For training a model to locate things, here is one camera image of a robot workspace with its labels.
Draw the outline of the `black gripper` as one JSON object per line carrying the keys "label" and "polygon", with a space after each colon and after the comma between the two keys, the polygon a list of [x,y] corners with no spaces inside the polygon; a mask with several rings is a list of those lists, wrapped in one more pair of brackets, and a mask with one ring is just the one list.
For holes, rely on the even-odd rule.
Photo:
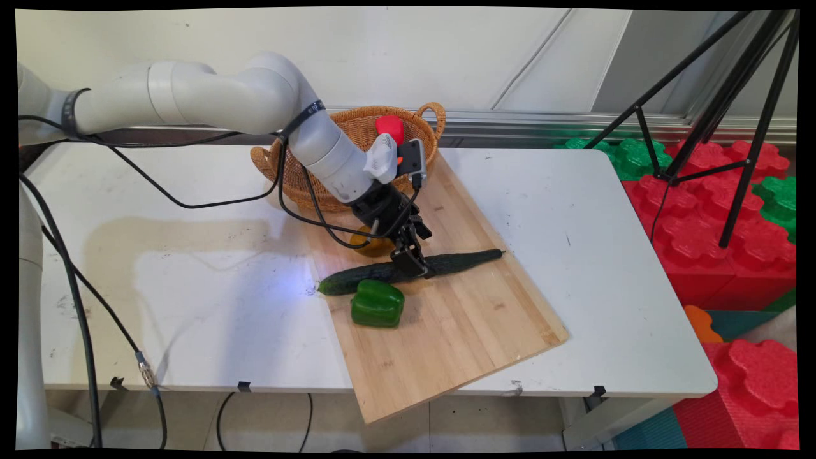
{"label": "black gripper", "polygon": [[435,273],[421,250],[420,239],[432,237],[432,232],[419,216],[414,203],[419,189],[408,198],[394,185],[373,185],[367,192],[351,201],[349,207],[370,231],[367,238],[391,238],[395,245],[391,261],[398,271],[409,278],[432,278]]}

